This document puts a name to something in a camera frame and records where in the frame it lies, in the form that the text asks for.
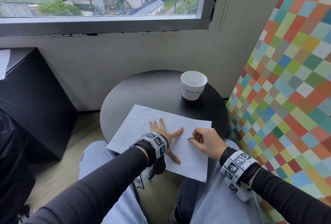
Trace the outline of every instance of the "person's left hand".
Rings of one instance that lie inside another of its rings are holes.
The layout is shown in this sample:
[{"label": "person's left hand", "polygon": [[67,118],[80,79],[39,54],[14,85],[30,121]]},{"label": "person's left hand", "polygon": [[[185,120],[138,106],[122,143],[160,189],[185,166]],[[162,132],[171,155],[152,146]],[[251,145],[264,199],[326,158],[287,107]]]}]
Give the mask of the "person's left hand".
[{"label": "person's left hand", "polygon": [[156,121],[154,121],[153,123],[150,121],[149,125],[151,127],[152,132],[160,133],[167,139],[169,146],[168,146],[168,151],[166,151],[166,155],[168,155],[173,162],[180,164],[180,159],[171,151],[170,146],[172,140],[183,133],[184,128],[181,127],[176,132],[168,133],[165,130],[165,126],[162,118],[160,118],[160,127],[158,126],[158,123]]}]

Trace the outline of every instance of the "paper cup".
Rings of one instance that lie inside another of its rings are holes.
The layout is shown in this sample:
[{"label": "paper cup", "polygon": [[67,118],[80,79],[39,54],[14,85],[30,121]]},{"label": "paper cup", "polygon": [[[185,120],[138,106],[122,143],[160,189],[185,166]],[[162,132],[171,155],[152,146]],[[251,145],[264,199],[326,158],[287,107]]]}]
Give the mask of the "paper cup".
[{"label": "paper cup", "polygon": [[187,71],[181,76],[182,95],[187,100],[197,100],[204,91],[207,77],[198,71]]}]

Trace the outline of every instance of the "person's right hand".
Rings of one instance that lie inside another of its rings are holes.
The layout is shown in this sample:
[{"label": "person's right hand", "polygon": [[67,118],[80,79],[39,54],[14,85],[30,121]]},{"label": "person's right hand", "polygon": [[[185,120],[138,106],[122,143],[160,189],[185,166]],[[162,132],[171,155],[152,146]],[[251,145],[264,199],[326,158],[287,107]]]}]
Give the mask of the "person's right hand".
[{"label": "person's right hand", "polygon": [[189,140],[193,146],[205,153],[212,159],[220,160],[222,153],[227,148],[225,142],[218,136],[214,128],[200,128],[194,129],[193,137],[196,140]]}]

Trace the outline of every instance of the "window frame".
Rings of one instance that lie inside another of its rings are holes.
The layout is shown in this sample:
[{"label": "window frame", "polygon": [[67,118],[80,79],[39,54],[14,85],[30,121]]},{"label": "window frame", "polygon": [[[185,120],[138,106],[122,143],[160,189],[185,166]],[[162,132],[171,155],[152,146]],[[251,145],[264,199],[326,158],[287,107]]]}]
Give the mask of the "window frame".
[{"label": "window frame", "polygon": [[0,18],[0,37],[208,29],[215,0],[198,0],[196,15]]}]

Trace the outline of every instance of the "person's right arm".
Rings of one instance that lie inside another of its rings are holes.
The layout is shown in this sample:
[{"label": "person's right arm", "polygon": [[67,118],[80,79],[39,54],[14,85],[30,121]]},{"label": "person's right arm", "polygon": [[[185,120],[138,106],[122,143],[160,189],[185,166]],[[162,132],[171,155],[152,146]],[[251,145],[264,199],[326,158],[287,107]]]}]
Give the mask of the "person's right arm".
[{"label": "person's right arm", "polygon": [[[236,151],[227,147],[213,128],[196,128],[193,132],[196,140],[190,143],[210,158],[224,162]],[[255,174],[248,168],[242,182],[250,184],[252,189],[274,207],[291,224],[330,224],[331,207],[310,196],[308,193],[287,183],[271,172],[260,168]]]}]

